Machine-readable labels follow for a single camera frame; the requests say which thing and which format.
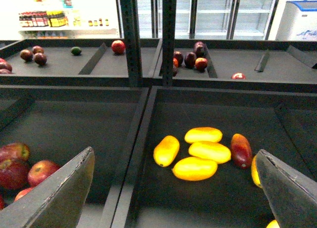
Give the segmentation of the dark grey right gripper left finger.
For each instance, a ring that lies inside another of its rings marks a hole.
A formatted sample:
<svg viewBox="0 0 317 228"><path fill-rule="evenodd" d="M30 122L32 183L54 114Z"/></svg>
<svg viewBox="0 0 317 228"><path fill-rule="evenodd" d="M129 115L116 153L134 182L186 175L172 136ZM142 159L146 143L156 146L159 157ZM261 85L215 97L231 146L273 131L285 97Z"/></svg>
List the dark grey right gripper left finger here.
<svg viewBox="0 0 317 228"><path fill-rule="evenodd" d="M94 174L95 154L84 149L0 213L2 228L75 228Z"/></svg>

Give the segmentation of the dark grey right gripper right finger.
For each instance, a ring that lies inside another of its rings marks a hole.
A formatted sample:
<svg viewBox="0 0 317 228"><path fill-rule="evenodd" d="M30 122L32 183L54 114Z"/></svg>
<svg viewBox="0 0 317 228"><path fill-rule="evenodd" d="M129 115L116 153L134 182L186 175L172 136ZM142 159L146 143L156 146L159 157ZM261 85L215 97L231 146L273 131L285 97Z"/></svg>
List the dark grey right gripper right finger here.
<svg viewBox="0 0 317 228"><path fill-rule="evenodd" d="M317 183L266 150L256 166L271 211L281 228L317 226Z"/></svg>

